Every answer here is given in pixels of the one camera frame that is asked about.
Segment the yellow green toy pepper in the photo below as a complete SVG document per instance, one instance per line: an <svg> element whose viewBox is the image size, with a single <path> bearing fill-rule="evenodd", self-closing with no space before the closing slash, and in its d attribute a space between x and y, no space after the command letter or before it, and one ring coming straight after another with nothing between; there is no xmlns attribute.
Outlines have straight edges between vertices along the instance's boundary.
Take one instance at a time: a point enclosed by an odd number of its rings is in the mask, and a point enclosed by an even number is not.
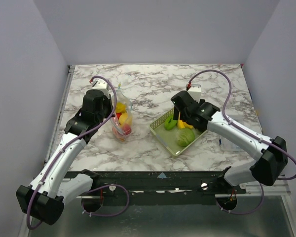
<svg viewBox="0 0 296 237"><path fill-rule="evenodd" d="M115 108L115 112L118 113L125 113L127 111L127 106L124 103L121 102L117 102L116 108Z"/></svg>

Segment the clear zip top bag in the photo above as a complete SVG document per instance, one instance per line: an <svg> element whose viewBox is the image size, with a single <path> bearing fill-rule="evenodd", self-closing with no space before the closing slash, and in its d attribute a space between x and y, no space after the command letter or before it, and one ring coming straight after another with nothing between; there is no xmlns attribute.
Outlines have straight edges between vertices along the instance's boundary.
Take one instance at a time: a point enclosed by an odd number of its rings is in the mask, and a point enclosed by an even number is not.
<svg viewBox="0 0 296 237"><path fill-rule="evenodd" d="M116 102L116 108L111 117L112 132L116 139L123 143L126 142L127 138L132 133L132 103L129 98L124 95L121 89L121 83L118 84L116 96L116 99L112 96L112 105Z"/></svg>

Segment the green toy pepper slice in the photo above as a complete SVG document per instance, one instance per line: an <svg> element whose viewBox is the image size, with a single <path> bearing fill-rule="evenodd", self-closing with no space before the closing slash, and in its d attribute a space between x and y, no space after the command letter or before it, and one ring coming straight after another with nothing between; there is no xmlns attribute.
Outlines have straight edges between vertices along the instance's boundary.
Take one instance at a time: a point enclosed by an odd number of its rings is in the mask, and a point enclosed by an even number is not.
<svg viewBox="0 0 296 237"><path fill-rule="evenodd" d="M164 129L169 131L172 130L177 125L177 120L173 119L173 115L166 118L164 122Z"/></svg>

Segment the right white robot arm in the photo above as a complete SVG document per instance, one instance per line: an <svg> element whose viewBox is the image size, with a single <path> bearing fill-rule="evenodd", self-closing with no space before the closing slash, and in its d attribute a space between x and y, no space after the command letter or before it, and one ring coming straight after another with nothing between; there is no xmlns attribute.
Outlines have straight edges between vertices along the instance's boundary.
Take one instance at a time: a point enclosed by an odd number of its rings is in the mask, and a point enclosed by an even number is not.
<svg viewBox="0 0 296 237"><path fill-rule="evenodd" d="M187 91L171 98L175 115L195 129L208 130L234 143L247 152L253 161L229 167L217 181L220 192L227 194L242 183L258 181L272 186L288 163L286 141L256 133L230 117L224 117L220 109L201 99L196 102Z"/></svg>

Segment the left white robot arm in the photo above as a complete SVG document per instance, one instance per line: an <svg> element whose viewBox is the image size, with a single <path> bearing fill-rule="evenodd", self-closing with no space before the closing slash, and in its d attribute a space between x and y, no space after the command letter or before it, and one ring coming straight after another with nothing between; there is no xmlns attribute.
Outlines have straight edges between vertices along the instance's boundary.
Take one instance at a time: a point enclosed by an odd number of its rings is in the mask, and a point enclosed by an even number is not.
<svg viewBox="0 0 296 237"><path fill-rule="evenodd" d="M28 185L21 185L17 200L27 216L53 225L60 218L66 204L80 194L94 195L99 191L99 182L91 171L81 171L67 181L63 179L77 157L98 129L112 116L111 95L107 89L91 89L83 97L82 107L66 125L65 133L54 154L42 171Z"/></svg>

